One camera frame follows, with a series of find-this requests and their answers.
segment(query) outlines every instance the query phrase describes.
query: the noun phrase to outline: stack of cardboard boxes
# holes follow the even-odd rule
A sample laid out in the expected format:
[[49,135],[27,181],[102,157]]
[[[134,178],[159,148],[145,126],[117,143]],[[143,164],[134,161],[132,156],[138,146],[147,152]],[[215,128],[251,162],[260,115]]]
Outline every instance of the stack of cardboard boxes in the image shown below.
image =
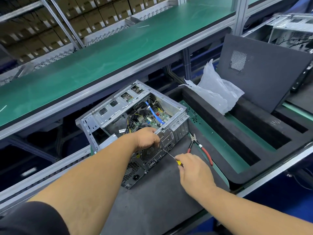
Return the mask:
[[[18,9],[35,1],[10,0],[8,6]],[[162,1],[165,0],[56,0],[81,39]],[[70,43],[46,8],[0,23],[0,29],[0,43],[23,63]]]

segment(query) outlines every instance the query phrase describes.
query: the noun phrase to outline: plastic bag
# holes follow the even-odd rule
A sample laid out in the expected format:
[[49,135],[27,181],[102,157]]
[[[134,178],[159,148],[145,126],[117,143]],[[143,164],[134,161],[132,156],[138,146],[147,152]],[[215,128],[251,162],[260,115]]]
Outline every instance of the plastic bag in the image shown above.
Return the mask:
[[212,62],[213,59],[204,67],[203,76],[198,85],[186,80],[188,85],[185,86],[196,92],[224,115],[235,106],[244,92],[233,83],[221,79],[218,73],[215,72]]

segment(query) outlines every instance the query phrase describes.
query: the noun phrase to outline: screwdriver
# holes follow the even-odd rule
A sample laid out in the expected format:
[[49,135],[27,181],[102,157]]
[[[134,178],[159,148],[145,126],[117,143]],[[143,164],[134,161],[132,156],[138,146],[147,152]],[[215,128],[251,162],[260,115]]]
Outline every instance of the screwdriver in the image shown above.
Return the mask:
[[[174,160],[176,160],[168,151],[166,151],[165,149],[162,149],[164,152],[166,152],[168,155],[170,155]],[[182,165],[182,163],[181,163],[181,161],[177,161],[177,163],[178,163],[178,165],[179,166],[182,166],[182,167],[184,167],[183,165]]]

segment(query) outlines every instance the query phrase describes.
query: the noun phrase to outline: black sleeve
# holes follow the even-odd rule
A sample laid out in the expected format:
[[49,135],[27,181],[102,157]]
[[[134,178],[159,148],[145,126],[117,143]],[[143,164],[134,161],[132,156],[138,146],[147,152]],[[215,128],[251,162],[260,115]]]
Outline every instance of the black sleeve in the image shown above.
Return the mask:
[[32,201],[0,219],[0,235],[69,235],[69,231],[57,210]]

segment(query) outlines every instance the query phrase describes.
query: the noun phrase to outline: person's right arm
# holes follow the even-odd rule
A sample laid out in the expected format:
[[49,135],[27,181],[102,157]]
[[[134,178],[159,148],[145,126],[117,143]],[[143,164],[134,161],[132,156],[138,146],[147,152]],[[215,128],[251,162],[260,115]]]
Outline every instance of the person's right arm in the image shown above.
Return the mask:
[[210,168],[198,156],[175,157],[186,192],[234,235],[311,235],[313,224],[218,188]]

